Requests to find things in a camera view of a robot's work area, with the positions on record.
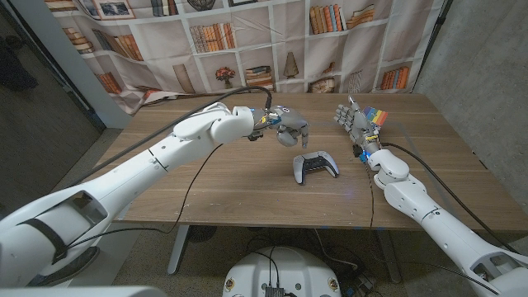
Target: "colorful sensor strip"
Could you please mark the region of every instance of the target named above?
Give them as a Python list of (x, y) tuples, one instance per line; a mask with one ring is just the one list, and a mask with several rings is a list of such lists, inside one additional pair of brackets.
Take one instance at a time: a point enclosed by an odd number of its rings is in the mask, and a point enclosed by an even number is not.
[(381, 126), (385, 122), (385, 119), (387, 118), (387, 115), (389, 114), (386, 111), (380, 111), (370, 106), (367, 106), (363, 110), (363, 113), (365, 114), (367, 120), (379, 126)]

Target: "wall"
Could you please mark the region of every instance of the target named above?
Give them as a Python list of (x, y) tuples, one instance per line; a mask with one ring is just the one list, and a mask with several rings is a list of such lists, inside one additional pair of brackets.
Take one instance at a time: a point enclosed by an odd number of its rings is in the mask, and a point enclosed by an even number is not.
[[(11, 11), (7, 0), (1, 0)], [(42, 0), (13, 1), (31, 29), (108, 128), (125, 128), (131, 117), (108, 96)]]
[[(0, 35), (17, 35), (2, 16)], [(39, 85), (21, 92), (0, 86), (0, 218), (49, 194), (99, 137), (30, 48), (15, 52)]]
[(527, 32), (526, 0), (454, 1), (414, 88), (526, 213)]

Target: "picture frame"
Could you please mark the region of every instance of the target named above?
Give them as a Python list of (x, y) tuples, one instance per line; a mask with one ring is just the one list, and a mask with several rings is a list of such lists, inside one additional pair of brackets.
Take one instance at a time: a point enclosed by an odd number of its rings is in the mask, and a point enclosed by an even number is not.
[(102, 21), (135, 19), (128, 0), (93, 0)]
[(255, 3), (257, 0), (228, 0), (229, 7), (235, 7), (238, 5), (244, 5), (249, 3)]

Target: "wooden table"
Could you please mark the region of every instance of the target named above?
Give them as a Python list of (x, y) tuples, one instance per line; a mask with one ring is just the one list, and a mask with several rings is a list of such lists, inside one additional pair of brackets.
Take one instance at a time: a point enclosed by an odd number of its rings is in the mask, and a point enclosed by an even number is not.
[[(183, 99), (142, 108), (101, 162), (211, 99)], [(355, 99), (362, 108), (372, 106), (387, 111), (389, 116), (380, 131), (381, 141), (399, 144), (418, 154), (491, 229), (528, 231), (528, 218), (520, 206), (425, 96), (365, 94), (356, 95)], [(260, 108), (265, 100), (264, 94), (245, 94), (229, 97), (223, 103), (229, 108)], [(293, 107), (304, 115), (310, 123), (308, 148), (303, 150), (300, 144), (293, 148), (283, 147), (277, 142), (275, 132), (270, 130), (256, 142), (240, 139), (219, 148), (196, 179), (187, 198), (169, 273), (177, 269), (190, 224), (368, 228), (371, 195), (367, 173), (364, 165), (352, 154), (348, 133), (332, 119), (338, 104), (348, 104), (347, 95), (277, 93), (273, 96), (273, 104)], [(111, 164), (100, 174), (134, 153), (149, 148), (167, 134)], [(408, 163), (411, 173), (425, 184), (437, 203), (470, 228), (482, 229), (421, 164), (396, 148), (389, 149)], [(293, 175), (293, 158), (319, 150), (327, 151), (333, 157), (339, 167), (339, 177), (332, 178), (326, 170), (319, 170), (307, 174), (305, 186), (298, 185)], [(120, 219), (134, 223), (174, 222), (187, 187), (203, 161), (188, 163), (170, 172), (136, 199)], [(421, 230), (413, 220), (393, 209), (376, 185), (374, 196), (374, 227)]]

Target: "gray wall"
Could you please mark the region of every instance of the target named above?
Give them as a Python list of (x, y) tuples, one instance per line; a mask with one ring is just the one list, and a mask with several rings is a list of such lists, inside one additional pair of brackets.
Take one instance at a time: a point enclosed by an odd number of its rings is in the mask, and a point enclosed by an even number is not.
[[(0, 35), (17, 35), (3, 16)], [(21, 92), (0, 86), (0, 219), (49, 194), (99, 137), (30, 48), (15, 52), (39, 85)]]
[(528, 2), (454, 0), (413, 92), (528, 213)]

